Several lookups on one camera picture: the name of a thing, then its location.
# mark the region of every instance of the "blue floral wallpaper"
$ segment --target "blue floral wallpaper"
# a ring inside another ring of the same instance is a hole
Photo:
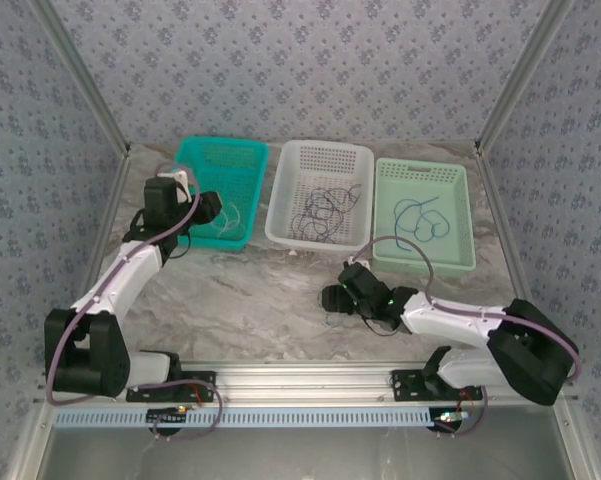
[[[601,446],[601,0],[577,0],[489,154],[534,298],[582,347]]]
[[[53,0],[127,140],[474,139],[547,0]]]
[[[26,0],[0,1],[0,478],[73,302],[118,155]]]

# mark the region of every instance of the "plastic basket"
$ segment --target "plastic basket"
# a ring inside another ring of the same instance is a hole
[[[400,220],[399,228],[396,218]],[[465,168],[379,159],[373,231],[375,238],[397,234],[415,242],[431,260],[436,275],[458,277],[473,270],[476,256]],[[409,251],[399,248],[395,241],[376,243],[374,266],[384,270],[427,270],[415,250],[406,244],[400,246]]]
[[[267,237],[300,250],[360,249],[371,234],[373,163],[373,153],[366,147],[314,140],[285,143],[269,202]],[[350,191],[357,198],[350,210],[325,221],[328,236],[315,227],[306,228],[306,222],[302,225],[309,197],[320,191],[339,199]]]
[[[240,251],[251,238],[269,148],[261,142],[220,137],[190,137],[176,162],[190,167],[202,192],[215,191],[222,212],[207,225],[189,229],[191,245]],[[187,246],[186,236],[178,238]]]

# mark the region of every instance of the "cable connector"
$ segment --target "cable connector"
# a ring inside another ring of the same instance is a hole
[[[360,265],[362,265],[364,268],[366,268],[367,270],[371,270],[371,265],[369,264],[369,260],[361,260],[358,259],[355,262],[353,261],[353,255],[351,255],[349,258],[347,258],[347,266],[351,266],[354,263],[359,263]]]
[[[189,203],[191,201],[191,193],[189,192],[189,185],[187,183],[187,172],[176,170],[175,172],[158,173],[156,176],[160,178],[173,178],[182,186],[182,188],[178,189],[178,203]]]
[[[437,420],[439,422],[444,422],[444,423],[451,423],[451,422],[460,422],[467,418],[469,418],[468,412],[444,412],[439,417],[436,417],[434,420]]]

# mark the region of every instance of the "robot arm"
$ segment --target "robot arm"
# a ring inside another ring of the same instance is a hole
[[[195,224],[213,221],[221,202],[215,192],[200,194],[193,215],[172,234],[154,243],[147,240],[181,223],[193,208],[184,171],[147,180],[145,208],[131,222],[111,267],[70,309],[55,309],[46,318],[45,365],[49,376],[53,356],[62,349],[53,378],[53,390],[116,397],[125,387],[162,383],[172,356],[162,352],[128,352],[121,326],[140,291],[169,259],[178,236]],[[67,343],[61,337],[76,313],[90,305]],[[88,346],[83,341],[88,336]]]
[[[425,373],[434,396],[447,388],[509,385],[535,403],[552,405],[573,366],[571,354],[554,339],[577,353],[576,346],[525,300],[476,307],[431,299],[414,288],[390,290],[360,263],[345,265],[338,281],[322,291],[328,312],[357,313],[385,330],[436,335],[474,347],[442,347],[433,354]],[[494,317],[519,318],[523,325]]]

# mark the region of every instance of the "marble surface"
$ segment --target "marble surface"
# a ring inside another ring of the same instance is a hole
[[[481,305],[510,302],[513,287],[484,187],[467,144],[365,144],[376,158],[457,163],[467,169],[476,245],[476,269],[459,279],[438,279],[433,294]],[[426,360],[450,342],[397,334],[382,338],[359,317],[330,317],[318,304],[335,283],[342,254],[290,252],[269,241],[264,223],[282,144],[270,144],[269,165],[251,241],[242,253],[192,249],[169,261],[136,299],[123,324],[130,350],[161,349],[197,360]],[[155,165],[175,152],[134,145],[122,199],[107,243],[110,264]],[[420,287],[424,276],[376,272],[390,287]]]

